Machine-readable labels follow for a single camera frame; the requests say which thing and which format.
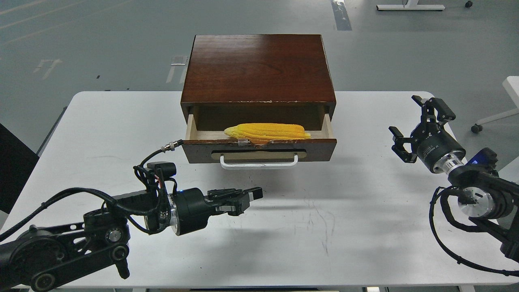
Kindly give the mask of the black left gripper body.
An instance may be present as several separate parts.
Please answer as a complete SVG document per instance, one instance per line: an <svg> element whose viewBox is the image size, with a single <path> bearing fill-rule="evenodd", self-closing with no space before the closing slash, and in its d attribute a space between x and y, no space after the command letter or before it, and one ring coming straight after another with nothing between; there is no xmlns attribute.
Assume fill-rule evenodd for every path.
<svg viewBox="0 0 519 292"><path fill-rule="evenodd" d="M213 208L199 188L171 195L171 228L177 236L206 228Z"/></svg>

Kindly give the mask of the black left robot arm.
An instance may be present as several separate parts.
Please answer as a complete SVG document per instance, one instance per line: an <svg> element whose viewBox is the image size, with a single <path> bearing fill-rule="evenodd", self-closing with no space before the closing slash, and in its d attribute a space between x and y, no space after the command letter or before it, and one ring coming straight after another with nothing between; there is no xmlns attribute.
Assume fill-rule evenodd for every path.
<svg viewBox="0 0 519 292"><path fill-rule="evenodd" d="M121 278L129 277L127 257L131 238L129 225L154 235L172 228L178 236L204 229L211 216L239 216L254 200L263 197L261 187L250 189L178 190L176 165L151 159L173 151L183 140L172 141L133 167L144 190L110 196L87 187L58 192L30 215L1 234L1 290L18 285L35 292L48 292L114 265ZM83 221L54 227L30 225L14 241L6 238L36 215L69 196L87 193L102 199L100 208L83 215Z"/></svg>

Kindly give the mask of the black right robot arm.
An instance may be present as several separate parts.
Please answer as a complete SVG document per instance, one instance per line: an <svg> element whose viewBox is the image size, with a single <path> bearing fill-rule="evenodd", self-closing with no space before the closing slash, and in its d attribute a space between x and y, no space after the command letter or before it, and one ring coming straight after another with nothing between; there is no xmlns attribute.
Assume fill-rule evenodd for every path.
<svg viewBox="0 0 519 292"><path fill-rule="evenodd" d="M412 100L421 108L420 122L408 138L397 127L389 127L392 150L405 163L420 159L430 172L447 175L450 187L438 187L429 207L429 224L436 242L458 264L517 277L517 271L475 264L448 249L436 233L434 209L440 202L453 227L490 234L501 242L500 251L506 258L518 261L518 184L499 177L495 169L497 155L490 148L482 148L467 163L462 161L465 149L445 129L456 116L442 99L413 95Z"/></svg>

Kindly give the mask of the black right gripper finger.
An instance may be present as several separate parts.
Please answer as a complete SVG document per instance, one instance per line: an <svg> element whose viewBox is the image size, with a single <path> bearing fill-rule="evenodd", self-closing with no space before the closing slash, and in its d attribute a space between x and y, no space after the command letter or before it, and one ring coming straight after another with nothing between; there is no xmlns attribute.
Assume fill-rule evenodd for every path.
<svg viewBox="0 0 519 292"><path fill-rule="evenodd" d="M417 143L417 140L413 137L405 138L402 133L399 131L397 127L389 126L389 131L393 134L393 142L394 145L391 146L391 149L395 154L405 163L415 163L417 159L417 154L414 151L408 151L405 149L404 144L410 144L414 146Z"/></svg>
<svg viewBox="0 0 519 292"><path fill-rule="evenodd" d="M421 131L439 131L444 129L445 124L456 119L456 115L443 99L423 99L413 95L412 100L421 107L420 123L417 125Z"/></svg>

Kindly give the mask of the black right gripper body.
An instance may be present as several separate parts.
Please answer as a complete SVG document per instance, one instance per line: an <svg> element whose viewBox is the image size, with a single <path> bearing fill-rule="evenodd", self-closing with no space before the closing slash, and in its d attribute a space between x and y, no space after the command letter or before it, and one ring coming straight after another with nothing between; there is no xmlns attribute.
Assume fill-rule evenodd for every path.
<svg viewBox="0 0 519 292"><path fill-rule="evenodd" d="M411 150L432 173L449 174L462 165L466 150L439 124L418 124L410 138Z"/></svg>

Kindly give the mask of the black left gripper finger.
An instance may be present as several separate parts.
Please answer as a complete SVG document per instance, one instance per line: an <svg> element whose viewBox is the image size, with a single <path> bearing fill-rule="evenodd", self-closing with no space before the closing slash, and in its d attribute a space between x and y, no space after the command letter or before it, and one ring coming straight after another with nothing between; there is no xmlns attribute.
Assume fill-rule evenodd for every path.
<svg viewBox="0 0 519 292"><path fill-rule="evenodd" d="M208 191L208 202L230 201L231 199L251 202L260 198L263 198L263 189L261 187L252 187L246 190L231 188Z"/></svg>
<svg viewBox="0 0 519 292"><path fill-rule="evenodd" d="M239 216L249 207L250 201L219 201L215 207L214 215Z"/></svg>

